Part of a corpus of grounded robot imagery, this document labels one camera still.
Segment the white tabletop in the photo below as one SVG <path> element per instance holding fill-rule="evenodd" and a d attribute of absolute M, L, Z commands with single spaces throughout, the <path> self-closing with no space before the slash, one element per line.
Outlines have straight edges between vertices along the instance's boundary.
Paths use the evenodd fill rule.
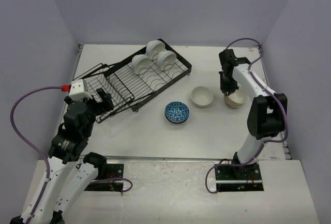
<path fill-rule="evenodd" d="M 86 44 L 75 77 L 99 63 L 112 64 L 130 56 L 143 46 Z M 232 158 L 244 143 L 250 102 L 239 109 L 228 108 L 220 91 L 221 70 L 218 58 L 224 47 L 173 47 L 192 64 L 186 76 L 143 106 L 138 113 L 126 110 L 101 124 L 95 124 L 84 154 L 91 151 L 105 156 L 161 158 Z M 257 48 L 234 48 L 237 57 L 254 60 Z M 260 62 L 254 70 L 265 80 Z M 209 87 L 214 101 L 205 109 L 196 108 L 191 91 Z M 164 108 L 171 101 L 182 101 L 190 109 L 189 119 L 174 125 L 164 117 Z M 268 144 L 260 159 L 285 159 L 281 144 Z"/>
<path fill-rule="evenodd" d="M 298 160 L 260 161 L 264 191 L 208 193 L 209 162 L 124 162 L 133 188 L 118 192 L 85 191 L 66 224 L 251 223 L 318 224 L 304 172 Z M 45 170 L 39 161 L 26 206 Z M 215 174 L 209 187 L 215 189 Z"/>

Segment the white cup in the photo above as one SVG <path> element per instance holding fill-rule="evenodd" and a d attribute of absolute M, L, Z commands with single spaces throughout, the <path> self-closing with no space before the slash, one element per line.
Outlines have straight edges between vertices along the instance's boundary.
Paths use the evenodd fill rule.
<path fill-rule="evenodd" d="M 146 46 L 146 54 L 150 59 L 156 59 L 156 56 L 164 51 L 166 48 L 165 44 L 160 40 L 153 40 L 148 42 Z"/>
<path fill-rule="evenodd" d="M 168 70 L 176 62 L 177 55 L 172 51 L 163 51 L 157 58 L 157 66 L 160 70 Z"/>
<path fill-rule="evenodd" d="M 146 72 L 152 64 L 151 59 L 145 54 L 136 55 L 132 58 L 132 70 L 137 75 Z"/>

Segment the dish rack frame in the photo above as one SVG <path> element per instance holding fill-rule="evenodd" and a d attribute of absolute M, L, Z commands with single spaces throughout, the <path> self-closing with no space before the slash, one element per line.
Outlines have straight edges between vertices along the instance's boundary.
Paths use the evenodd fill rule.
<path fill-rule="evenodd" d="M 146 53 L 146 47 L 128 56 L 126 59 L 111 65 L 100 63 L 87 72 L 75 78 L 85 79 L 88 91 L 96 101 L 101 101 L 96 90 L 102 88 L 106 93 L 111 94 L 114 109 L 97 117 L 96 122 L 101 123 L 109 117 L 113 117 L 127 109 L 138 112 L 141 107 L 153 100 L 174 83 L 178 82 L 186 75 L 190 75 L 192 65 L 184 59 L 178 52 L 169 46 L 162 39 L 158 39 L 165 44 L 165 49 L 176 54 L 177 60 L 169 69 L 161 71 L 156 59 L 148 70 L 140 75 L 136 75 L 131 69 L 132 58 L 139 54 Z"/>

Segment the black dish rack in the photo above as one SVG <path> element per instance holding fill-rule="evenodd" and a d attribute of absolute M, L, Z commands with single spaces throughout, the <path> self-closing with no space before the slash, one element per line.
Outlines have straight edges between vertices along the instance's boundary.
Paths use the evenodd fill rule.
<path fill-rule="evenodd" d="M 131 109 L 134 112 L 154 99 L 161 92 L 169 88 L 186 75 L 190 75 L 192 65 L 179 53 L 172 49 L 162 39 L 165 49 L 174 52 L 177 60 L 166 71 L 161 71 L 156 59 L 146 72 L 136 75 L 131 69 L 132 58 L 139 54 L 146 53 L 146 47 L 132 54 L 116 64 L 98 64 L 84 74 L 75 79 L 85 79 L 88 91 L 94 96 L 96 101 L 101 101 L 96 93 L 98 88 L 102 88 L 106 93 L 110 93 L 114 104 L 114 109 L 97 118 L 97 123 L 101 123 L 108 117 L 112 117 L 124 110 Z"/>

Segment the blue bowl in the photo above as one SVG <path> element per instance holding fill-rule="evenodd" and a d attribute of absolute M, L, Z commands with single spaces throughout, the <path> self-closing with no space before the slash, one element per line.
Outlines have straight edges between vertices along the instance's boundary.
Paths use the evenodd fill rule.
<path fill-rule="evenodd" d="M 169 122 L 179 124 L 188 119 L 190 111 L 184 103 L 173 101 L 166 106 L 164 114 Z"/>

